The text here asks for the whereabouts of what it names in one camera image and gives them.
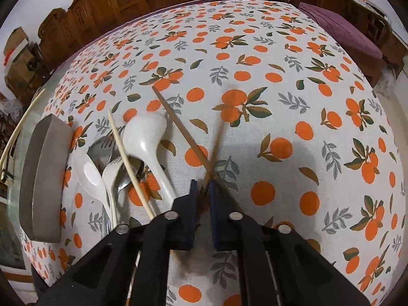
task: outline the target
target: wooden chopstick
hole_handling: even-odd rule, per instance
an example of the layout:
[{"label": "wooden chopstick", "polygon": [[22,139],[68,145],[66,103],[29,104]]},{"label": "wooden chopstick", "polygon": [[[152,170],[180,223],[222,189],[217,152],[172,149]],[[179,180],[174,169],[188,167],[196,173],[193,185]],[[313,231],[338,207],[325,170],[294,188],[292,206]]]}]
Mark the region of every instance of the wooden chopstick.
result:
[{"label": "wooden chopstick", "polygon": [[[111,124],[112,133],[113,133],[113,136],[115,137],[116,145],[118,146],[120,156],[121,156],[121,158],[123,160],[123,163],[125,165],[125,168],[126,168],[126,171],[127,171],[128,175],[130,177],[130,180],[132,181],[133,187],[135,188],[136,193],[139,196],[139,199],[140,199],[144,209],[147,212],[147,215],[149,216],[150,220],[152,220],[155,217],[155,215],[154,215],[152,209],[150,208],[150,205],[146,201],[146,198],[144,197],[143,191],[140,188],[139,182],[137,181],[137,178],[136,178],[135,174],[133,173],[132,167],[130,165],[129,159],[128,159],[127,155],[126,155],[126,151],[125,151],[123,143],[122,143],[122,139],[120,138],[118,130],[116,129],[115,121],[113,120],[111,110],[108,110],[108,120],[109,120],[109,123]],[[174,250],[170,250],[170,253],[174,256],[174,259],[177,261],[177,263],[178,263],[180,269],[182,270],[182,272],[185,275],[190,274],[190,269],[188,268],[187,265],[184,264],[183,261],[181,261],[178,253],[176,251],[174,251]]]},{"label": "wooden chopstick", "polygon": [[126,155],[126,151],[125,151],[125,149],[123,147],[122,139],[120,138],[118,130],[116,129],[115,121],[113,120],[111,110],[108,111],[108,120],[109,120],[109,123],[111,124],[112,133],[113,133],[113,136],[115,137],[116,145],[118,147],[120,156],[121,156],[121,158],[123,160],[123,164],[125,165],[126,171],[127,171],[128,175],[130,177],[130,180],[132,181],[133,187],[135,188],[136,193],[139,196],[139,199],[140,199],[144,209],[147,212],[147,215],[152,220],[155,217],[155,215],[153,214],[153,211],[150,208],[150,205],[146,201],[146,198],[144,197],[142,189],[140,188],[139,182],[137,181],[137,178],[136,178],[135,174],[133,173],[133,170],[132,170],[132,167],[130,165],[129,159],[128,159],[127,155]]},{"label": "wooden chopstick", "polygon": [[215,168],[215,163],[217,162],[218,150],[220,149],[220,144],[221,144],[223,134],[224,134],[224,121],[220,119],[220,124],[218,125],[217,136],[215,138],[215,143],[213,147],[213,153],[211,154],[211,159],[210,159],[210,170],[207,170],[207,173],[204,178],[204,183],[203,183],[204,192],[207,191],[210,180],[212,178],[215,178],[215,175],[217,175],[215,173],[214,168]]},{"label": "wooden chopstick", "polygon": [[[195,155],[197,156],[197,158],[199,159],[199,161],[203,164],[203,166],[206,168],[207,172],[210,172],[211,174],[213,173],[213,168],[211,167],[210,162],[208,161],[208,159],[206,158],[206,156],[203,154],[203,152],[201,151],[201,149],[198,147],[197,143],[194,141],[193,137],[191,137],[190,133],[188,132],[188,130],[186,129],[186,127],[183,125],[183,123],[180,121],[180,119],[177,117],[176,113],[173,111],[173,109],[171,109],[171,107],[169,106],[169,104],[167,103],[167,101],[164,99],[164,97],[160,94],[160,92],[155,89],[154,87],[152,87],[154,93],[156,94],[157,98],[159,99],[159,101],[162,103],[163,107],[165,108],[165,110],[167,111],[167,114],[171,117],[171,119],[174,121],[174,123],[176,124],[176,126],[178,127],[178,129],[180,130],[181,134],[183,135],[183,137],[185,138],[185,140],[187,141],[187,143],[190,145],[190,147],[192,148],[193,152],[195,153]],[[220,176],[218,176],[217,174],[214,174],[213,176],[217,182],[220,185],[224,185],[222,179]]]}]

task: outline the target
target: chopstick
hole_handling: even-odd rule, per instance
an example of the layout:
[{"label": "chopstick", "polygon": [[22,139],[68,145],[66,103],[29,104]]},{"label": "chopstick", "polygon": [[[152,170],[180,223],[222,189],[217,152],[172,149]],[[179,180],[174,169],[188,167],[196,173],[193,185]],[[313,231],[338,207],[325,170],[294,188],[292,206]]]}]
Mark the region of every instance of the chopstick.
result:
[{"label": "chopstick", "polygon": [[210,180],[214,178],[216,175],[214,168],[215,168],[215,163],[217,161],[218,150],[220,149],[223,131],[224,131],[224,121],[221,119],[220,124],[218,125],[217,136],[215,137],[213,153],[211,154],[210,170],[207,170],[207,173],[204,178],[204,183],[203,183],[203,188],[202,188],[204,192],[207,191]]},{"label": "chopstick", "polygon": [[43,95],[44,92],[45,92],[45,89],[42,89],[41,92],[30,103],[30,106],[27,108],[24,115],[21,117],[21,120],[19,121],[19,123],[17,124],[17,126],[14,129],[13,133],[11,134],[10,139],[7,142],[6,147],[4,148],[3,153],[1,155],[1,158],[0,158],[0,170],[3,170],[3,164],[4,164],[4,161],[6,159],[6,156],[9,155],[9,151],[10,151],[11,147],[13,146],[15,140],[18,137],[18,134],[20,133],[20,130],[21,130],[21,127],[23,126],[24,121],[28,117],[31,109],[33,109],[35,103],[38,101],[38,99],[40,99],[40,97]]},{"label": "chopstick", "polygon": [[[169,106],[169,104],[167,103],[167,101],[164,99],[164,97],[160,94],[160,92],[155,89],[152,86],[153,92],[156,94],[157,98],[159,99],[159,101],[161,102],[161,104],[163,105],[163,107],[165,108],[165,110],[167,111],[167,114],[171,117],[171,119],[174,121],[174,123],[176,124],[176,126],[178,127],[178,129],[180,130],[181,134],[183,135],[183,137],[185,138],[185,140],[187,141],[187,143],[190,145],[191,149],[193,150],[193,152],[195,153],[195,155],[197,156],[197,158],[199,159],[199,161],[203,164],[203,166],[206,168],[207,172],[209,172],[210,174],[213,174],[213,167],[211,167],[210,162],[208,161],[208,159],[205,157],[205,155],[203,154],[203,152],[201,151],[201,149],[198,147],[197,143],[194,141],[193,137],[191,137],[190,133],[187,131],[186,127],[183,125],[183,123],[180,121],[180,119],[177,117],[176,113],[173,111],[173,109],[171,109],[171,107]],[[213,177],[215,178],[215,180],[220,184],[220,185],[224,185],[222,179],[220,176],[218,176],[217,174],[214,174]]]},{"label": "chopstick", "polygon": [[[150,220],[152,220],[155,217],[155,215],[154,215],[152,209],[150,208],[150,205],[146,201],[146,198],[144,197],[143,191],[140,188],[139,182],[137,181],[137,178],[136,178],[135,174],[133,173],[132,167],[130,165],[129,159],[128,159],[127,155],[126,155],[126,151],[125,151],[123,143],[122,143],[122,139],[120,138],[118,130],[116,129],[115,121],[113,120],[111,110],[108,110],[108,120],[109,120],[109,123],[111,124],[112,133],[113,133],[113,136],[115,137],[116,145],[118,147],[120,156],[121,156],[121,158],[123,160],[123,163],[125,165],[126,171],[127,171],[128,175],[130,177],[130,180],[132,181],[133,187],[135,188],[136,193],[139,196],[139,199],[140,199],[144,209],[147,212],[147,215],[149,216]],[[178,253],[176,253],[176,251],[174,251],[174,250],[170,250],[170,253],[174,256],[174,259],[178,262],[178,265],[179,265],[180,269],[183,271],[183,273],[185,275],[190,274],[189,268],[183,263],[183,261],[181,261]]]},{"label": "chopstick", "polygon": [[150,205],[146,201],[146,198],[144,197],[142,189],[140,188],[139,182],[137,181],[137,178],[136,178],[135,174],[133,173],[133,170],[132,170],[132,167],[130,165],[129,159],[128,159],[127,155],[126,155],[126,151],[125,151],[125,149],[123,147],[122,139],[120,138],[118,130],[116,129],[115,121],[113,120],[111,110],[108,111],[108,120],[109,120],[109,123],[111,124],[112,133],[113,133],[113,136],[115,137],[116,145],[118,147],[120,156],[121,156],[121,158],[123,160],[123,164],[125,165],[126,171],[127,171],[128,175],[130,177],[130,180],[132,181],[133,187],[135,188],[136,193],[139,196],[139,199],[140,199],[144,209],[147,212],[147,215],[152,220],[155,217],[155,215],[153,214],[153,211],[150,208]]}]

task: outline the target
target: white plastic spoon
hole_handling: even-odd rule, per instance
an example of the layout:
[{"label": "white plastic spoon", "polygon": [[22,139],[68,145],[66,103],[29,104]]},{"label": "white plastic spoon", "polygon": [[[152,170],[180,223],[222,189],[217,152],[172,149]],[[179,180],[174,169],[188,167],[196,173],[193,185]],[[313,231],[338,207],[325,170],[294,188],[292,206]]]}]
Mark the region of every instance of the white plastic spoon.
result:
[{"label": "white plastic spoon", "polygon": [[167,120],[157,112],[141,113],[127,123],[123,132],[126,153],[147,164],[160,188],[173,204],[176,195],[157,160],[157,147],[166,131]]},{"label": "white plastic spoon", "polygon": [[118,225],[116,216],[116,203],[113,197],[109,197],[107,187],[91,158],[82,150],[75,150],[72,153],[73,171],[76,174],[79,184],[85,191],[104,206],[109,219],[112,222],[112,230]]}]

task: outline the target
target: gray tray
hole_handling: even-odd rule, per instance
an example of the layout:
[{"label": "gray tray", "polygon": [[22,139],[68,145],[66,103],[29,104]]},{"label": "gray tray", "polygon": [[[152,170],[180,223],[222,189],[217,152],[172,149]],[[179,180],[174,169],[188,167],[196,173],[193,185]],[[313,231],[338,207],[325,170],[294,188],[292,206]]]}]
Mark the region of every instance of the gray tray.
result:
[{"label": "gray tray", "polygon": [[60,241],[62,183],[73,129],[55,115],[43,118],[31,136],[20,186],[20,225],[34,241]]}]

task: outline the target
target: purple cushion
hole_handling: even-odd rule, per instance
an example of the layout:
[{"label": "purple cushion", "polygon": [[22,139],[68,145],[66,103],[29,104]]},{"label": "purple cushion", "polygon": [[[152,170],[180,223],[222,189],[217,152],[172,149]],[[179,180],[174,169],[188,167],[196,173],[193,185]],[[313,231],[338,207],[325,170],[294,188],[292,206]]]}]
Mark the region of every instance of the purple cushion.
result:
[{"label": "purple cushion", "polygon": [[341,46],[353,47],[372,57],[382,58],[381,50],[339,14],[304,2],[299,4],[299,9],[319,24]]}]

